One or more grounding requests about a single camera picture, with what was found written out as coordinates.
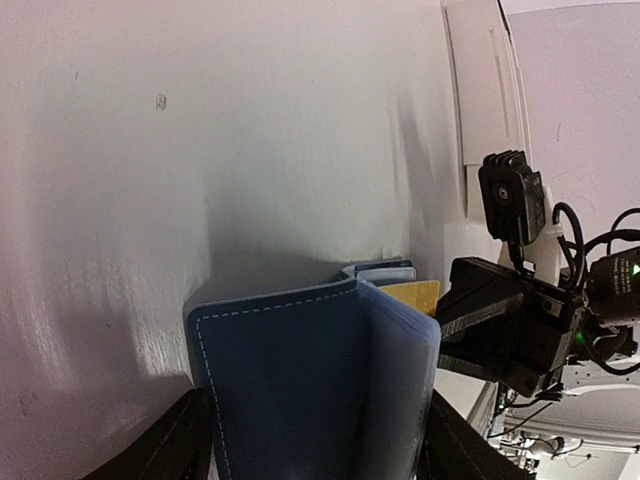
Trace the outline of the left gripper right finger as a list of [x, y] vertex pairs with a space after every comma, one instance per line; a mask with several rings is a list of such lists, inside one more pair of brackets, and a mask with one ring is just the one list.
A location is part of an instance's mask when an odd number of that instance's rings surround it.
[[525, 480], [534, 476], [491, 447], [436, 390], [427, 415], [422, 478]]

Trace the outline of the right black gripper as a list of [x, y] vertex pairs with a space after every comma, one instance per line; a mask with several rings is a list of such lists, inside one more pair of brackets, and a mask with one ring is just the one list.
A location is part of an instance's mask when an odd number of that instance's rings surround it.
[[636, 248], [595, 261], [575, 290], [476, 257], [456, 259], [450, 282], [436, 308], [440, 369], [532, 397], [557, 383], [567, 362], [606, 368], [639, 350]]

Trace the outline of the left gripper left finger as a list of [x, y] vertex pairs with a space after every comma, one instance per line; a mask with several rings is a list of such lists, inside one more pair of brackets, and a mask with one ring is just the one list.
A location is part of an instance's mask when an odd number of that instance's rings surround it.
[[210, 406], [204, 388], [182, 395], [120, 454], [84, 477], [206, 480], [210, 471]]

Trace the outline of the silver cards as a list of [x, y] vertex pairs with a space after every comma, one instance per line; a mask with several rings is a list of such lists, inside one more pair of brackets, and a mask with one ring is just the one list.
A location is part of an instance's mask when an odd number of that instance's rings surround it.
[[434, 317], [440, 297], [437, 280], [412, 281], [382, 286], [381, 289], [411, 308]]

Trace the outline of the blue card holder wallet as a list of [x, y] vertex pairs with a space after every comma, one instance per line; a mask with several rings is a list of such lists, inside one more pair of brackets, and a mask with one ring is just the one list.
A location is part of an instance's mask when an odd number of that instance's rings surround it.
[[441, 342], [434, 318], [389, 293], [415, 279], [392, 258], [189, 312], [219, 478], [415, 477]]

